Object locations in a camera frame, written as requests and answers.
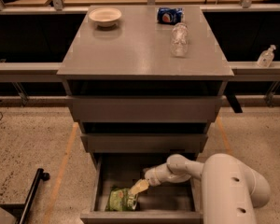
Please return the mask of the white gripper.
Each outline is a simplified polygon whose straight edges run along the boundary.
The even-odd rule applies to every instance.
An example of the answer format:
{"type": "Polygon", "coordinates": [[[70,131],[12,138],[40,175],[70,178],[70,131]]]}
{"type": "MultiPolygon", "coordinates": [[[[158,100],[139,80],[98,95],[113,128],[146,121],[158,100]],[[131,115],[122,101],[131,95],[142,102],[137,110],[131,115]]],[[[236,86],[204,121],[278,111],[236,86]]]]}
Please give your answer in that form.
{"type": "Polygon", "coordinates": [[[129,193],[132,195],[137,195],[140,192],[143,192],[148,189],[150,186],[159,186],[161,184],[160,180],[157,177],[156,168],[145,169],[144,171],[145,179],[139,179],[129,190],[129,193]]]}

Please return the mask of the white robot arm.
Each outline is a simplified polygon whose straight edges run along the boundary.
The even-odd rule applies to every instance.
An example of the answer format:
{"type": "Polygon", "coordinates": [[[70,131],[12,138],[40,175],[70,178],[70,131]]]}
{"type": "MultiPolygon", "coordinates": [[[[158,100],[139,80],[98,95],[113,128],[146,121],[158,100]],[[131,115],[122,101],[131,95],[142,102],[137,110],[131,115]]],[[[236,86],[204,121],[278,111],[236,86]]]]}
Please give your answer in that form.
{"type": "Polygon", "coordinates": [[[163,183],[201,182],[203,224],[257,224],[254,210],[271,196],[267,179],[231,155],[218,153],[204,163],[180,154],[152,167],[130,189],[132,195],[163,183]]]}

